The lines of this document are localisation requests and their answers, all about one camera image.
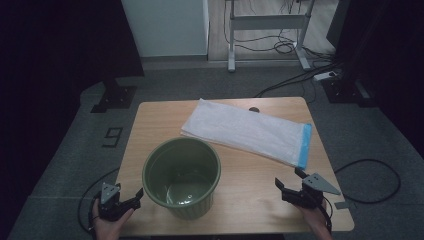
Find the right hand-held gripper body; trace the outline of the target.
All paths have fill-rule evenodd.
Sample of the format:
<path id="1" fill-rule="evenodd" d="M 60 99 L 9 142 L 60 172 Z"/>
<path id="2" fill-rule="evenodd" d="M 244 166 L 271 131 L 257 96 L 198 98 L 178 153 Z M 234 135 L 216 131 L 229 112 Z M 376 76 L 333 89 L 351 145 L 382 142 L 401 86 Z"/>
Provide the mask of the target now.
<path id="1" fill-rule="evenodd" d="M 308 174 L 302 179 L 302 187 L 295 191 L 285 187 L 282 200 L 307 209 L 315 209 L 322 204 L 323 193 L 340 195 L 341 192 L 318 173 Z"/>

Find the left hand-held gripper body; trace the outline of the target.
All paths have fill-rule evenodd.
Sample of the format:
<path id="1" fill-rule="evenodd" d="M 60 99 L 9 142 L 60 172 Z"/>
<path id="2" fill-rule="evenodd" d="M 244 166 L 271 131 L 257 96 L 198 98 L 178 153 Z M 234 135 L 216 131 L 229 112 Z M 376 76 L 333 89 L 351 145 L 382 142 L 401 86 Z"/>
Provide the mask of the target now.
<path id="1" fill-rule="evenodd" d="M 120 200 L 120 190 L 115 185 L 103 183 L 100 191 L 99 215 L 107 221 L 119 220 L 129 209 L 138 209 L 139 201 L 134 197 L 125 201 Z"/>

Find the green plastic bin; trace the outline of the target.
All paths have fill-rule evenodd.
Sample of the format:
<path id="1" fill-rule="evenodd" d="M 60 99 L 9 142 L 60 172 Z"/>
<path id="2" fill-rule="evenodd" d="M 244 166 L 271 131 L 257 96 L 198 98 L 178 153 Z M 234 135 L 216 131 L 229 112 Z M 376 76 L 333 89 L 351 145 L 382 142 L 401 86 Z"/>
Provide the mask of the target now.
<path id="1" fill-rule="evenodd" d="M 198 219 L 211 209 L 220 177 L 221 161 L 214 148 L 188 137 L 160 144 L 142 171 L 149 198 L 183 220 Z"/>

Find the white bag with blue band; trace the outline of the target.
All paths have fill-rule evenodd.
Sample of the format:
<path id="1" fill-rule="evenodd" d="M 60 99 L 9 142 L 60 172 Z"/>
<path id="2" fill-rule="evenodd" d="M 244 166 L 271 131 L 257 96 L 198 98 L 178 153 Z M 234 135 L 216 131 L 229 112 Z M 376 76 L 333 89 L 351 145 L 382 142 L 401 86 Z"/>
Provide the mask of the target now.
<path id="1" fill-rule="evenodd" d="M 181 127 L 181 133 L 304 170 L 312 125 L 200 99 Z"/>

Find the person's left hand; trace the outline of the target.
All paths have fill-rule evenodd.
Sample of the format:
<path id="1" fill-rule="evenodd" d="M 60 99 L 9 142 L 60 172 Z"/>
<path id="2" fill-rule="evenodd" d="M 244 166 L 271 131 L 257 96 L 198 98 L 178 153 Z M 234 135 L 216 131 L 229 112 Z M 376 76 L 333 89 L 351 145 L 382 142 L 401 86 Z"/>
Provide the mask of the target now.
<path id="1" fill-rule="evenodd" d="M 92 207 L 92 225 L 96 240 L 119 240 L 123 226 L 130 219 L 134 210 L 129 209 L 119 220 L 110 222 L 100 217 L 98 205 L 99 200 L 96 199 Z"/>

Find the person's right hand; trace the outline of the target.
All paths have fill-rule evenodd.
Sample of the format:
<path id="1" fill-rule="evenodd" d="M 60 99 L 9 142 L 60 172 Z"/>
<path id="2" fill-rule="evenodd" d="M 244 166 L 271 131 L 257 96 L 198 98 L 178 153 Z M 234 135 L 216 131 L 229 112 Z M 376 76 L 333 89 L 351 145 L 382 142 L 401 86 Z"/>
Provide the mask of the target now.
<path id="1" fill-rule="evenodd" d="M 315 234 L 328 234 L 326 219 L 322 212 L 318 209 L 307 209 L 300 206 L 296 208 L 301 212 L 303 219 Z"/>

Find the black stand base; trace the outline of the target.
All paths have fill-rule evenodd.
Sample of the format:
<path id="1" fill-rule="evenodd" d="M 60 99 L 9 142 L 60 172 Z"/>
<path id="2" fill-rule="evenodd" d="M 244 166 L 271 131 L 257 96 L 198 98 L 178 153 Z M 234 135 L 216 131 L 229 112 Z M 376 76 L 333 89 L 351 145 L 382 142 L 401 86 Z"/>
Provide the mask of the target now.
<path id="1" fill-rule="evenodd" d="M 374 96 L 360 81 L 323 80 L 321 85 L 328 101 L 333 104 L 357 104 L 361 108 L 376 107 Z"/>
<path id="2" fill-rule="evenodd" d="M 98 104 L 91 110 L 92 113 L 105 113 L 109 109 L 128 109 L 133 101 L 137 87 L 121 86 L 115 79 L 103 81 L 105 91 Z"/>

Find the white power strip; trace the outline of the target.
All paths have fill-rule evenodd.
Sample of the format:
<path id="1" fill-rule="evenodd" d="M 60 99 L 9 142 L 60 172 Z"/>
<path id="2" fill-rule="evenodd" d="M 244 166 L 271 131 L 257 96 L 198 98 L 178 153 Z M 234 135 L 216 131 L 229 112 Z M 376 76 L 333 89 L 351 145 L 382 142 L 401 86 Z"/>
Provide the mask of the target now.
<path id="1" fill-rule="evenodd" d="M 322 80 L 327 80 L 336 76 L 337 76 L 337 73 L 335 73 L 334 71 L 329 71 L 329 72 L 324 72 L 324 73 L 314 75 L 313 80 L 322 81 Z"/>

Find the dark curtain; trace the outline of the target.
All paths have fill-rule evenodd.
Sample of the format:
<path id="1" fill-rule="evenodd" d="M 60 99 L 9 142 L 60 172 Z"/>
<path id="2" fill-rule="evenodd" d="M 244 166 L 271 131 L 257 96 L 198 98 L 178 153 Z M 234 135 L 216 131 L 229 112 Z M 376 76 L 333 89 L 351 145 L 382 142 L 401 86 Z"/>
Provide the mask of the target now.
<path id="1" fill-rule="evenodd" d="M 424 0 L 338 0 L 327 39 L 337 80 L 360 81 L 424 158 Z"/>
<path id="2" fill-rule="evenodd" d="M 60 134 L 82 91 L 143 74 L 122 0 L 0 0 L 0 139 Z"/>

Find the white cabinet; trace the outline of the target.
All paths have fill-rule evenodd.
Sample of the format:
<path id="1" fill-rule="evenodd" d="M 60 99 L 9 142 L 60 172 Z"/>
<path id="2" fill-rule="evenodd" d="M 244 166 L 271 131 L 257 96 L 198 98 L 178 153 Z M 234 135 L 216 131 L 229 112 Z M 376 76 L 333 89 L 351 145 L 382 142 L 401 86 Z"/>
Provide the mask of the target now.
<path id="1" fill-rule="evenodd" d="M 208 0 L 122 0 L 141 57 L 206 56 Z"/>

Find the white metal desk frame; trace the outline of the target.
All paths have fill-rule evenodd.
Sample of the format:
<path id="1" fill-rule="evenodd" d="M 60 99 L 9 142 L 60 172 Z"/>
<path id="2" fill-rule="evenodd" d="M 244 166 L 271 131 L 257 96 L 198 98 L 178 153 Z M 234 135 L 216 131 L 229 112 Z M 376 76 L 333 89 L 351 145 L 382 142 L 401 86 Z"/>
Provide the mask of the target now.
<path id="1" fill-rule="evenodd" d="M 304 40 L 312 16 L 315 0 L 310 0 L 306 13 L 290 14 L 290 15 L 259 15 L 259 16 L 237 16 L 235 14 L 235 0 L 225 0 L 230 3 L 230 18 L 229 18 L 229 46 L 228 46 L 228 71 L 234 72 L 236 70 L 235 61 L 235 41 L 234 33 L 236 31 L 244 30 L 276 30 L 276 29 L 289 29 L 299 30 L 299 36 L 293 43 L 294 51 L 298 57 L 300 65 L 305 71 L 311 69 L 311 65 L 306 57 L 306 52 L 303 49 Z"/>

